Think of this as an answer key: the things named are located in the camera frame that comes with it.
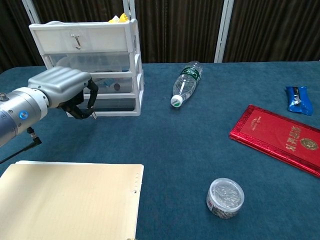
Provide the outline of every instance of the dark curtain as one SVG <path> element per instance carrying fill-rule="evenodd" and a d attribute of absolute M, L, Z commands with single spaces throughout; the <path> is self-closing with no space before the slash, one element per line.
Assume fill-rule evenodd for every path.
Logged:
<path fill-rule="evenodd" d="M 0 16 L 0 73 L 13 67 L 43 65 L 22 1 L 0 0 Z"/>
<path fill-rule="evenodd" d="M 235 0 L 224 62 L 317 61 L 320 0 Z"/>
<path fill-rule="evenodd" d="M 223 0 L 135 0 L 142 61 L 213 62 Z"/>
<path fill-rule="evenodd" d="M 122 0 L 33 0 L 42 24 L 61 22 L 106 22 L 124 12 Z"/>

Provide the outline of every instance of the black cable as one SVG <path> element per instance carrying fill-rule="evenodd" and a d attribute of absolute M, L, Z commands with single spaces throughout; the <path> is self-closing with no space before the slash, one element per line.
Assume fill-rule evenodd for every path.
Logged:
<path fill-rule="evenodd" d="M 17 156 L 18 154 L 25 152 L 29 149 L 34 148 L 35 146 L 38 146 L 40 144 L 42 144 L 42 141 L 40 140 L 40 138 L 35 134 L 35 130 L 33 130 L 32 127 L 28 127 L 26 129 L 27 133 L 31 135 L 33 142 L 30 143 L 28 146 L 24 147 L 23 149 L 17 151 L 16 153 L 8 156 L 7 158 L 3 159 L 0 161 L 0 164 L 3 164 L 4 162 L 8 161 L 9 159 L 12 159 L 13 157 Z"/>

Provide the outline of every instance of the blue tablecloth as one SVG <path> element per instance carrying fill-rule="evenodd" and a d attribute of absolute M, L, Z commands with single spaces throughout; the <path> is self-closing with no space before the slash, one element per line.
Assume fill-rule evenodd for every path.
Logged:
<path fill-rule="evenodd" d="M 136 237 L 139 240 L 318 240 L 320 180 L 229 139 L 249 104 L 320 128 L 320 62 L 207 63 L 193 96 L 170 105 L 183 63 L 144 64 L 138 117 L 76 120 L 51 109 L 33 127 L 43 144 L 19 160 L 143 164 Z M 44 67 L 0 75 L 0 92 L 28 84 Z M 312 116 L 287 110 L 286 86 L 307 86 Z M 31 141 L 23 133 L 1 147 L 3 159 Z M 230 178 L 245 200 L 223 220 L 206 205 L 211 182 Z"/>

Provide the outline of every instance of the bottle cap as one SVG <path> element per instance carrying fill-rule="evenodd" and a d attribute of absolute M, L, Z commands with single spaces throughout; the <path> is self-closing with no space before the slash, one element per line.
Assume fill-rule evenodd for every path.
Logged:
<path fill-rule="evenodd" d="M 181 106 L 182 102 L 184 101 L 184 99 L 182 98 L 182 96 L 180 95 L 174 95 L 171 98 L 171 105 L 174 106 L 175 108 L 178 108 Z"/>

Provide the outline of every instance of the blue snack wrapper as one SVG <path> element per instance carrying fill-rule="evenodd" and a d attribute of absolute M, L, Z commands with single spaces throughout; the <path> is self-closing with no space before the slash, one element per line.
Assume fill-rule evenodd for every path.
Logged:
<path fill-rule="evenodd" d="M 286 94 L 288 96 L 288 110 L 290 112 L 312 115 L 314 110 L 307 95 L 306 86 L 287 86 Z"/>

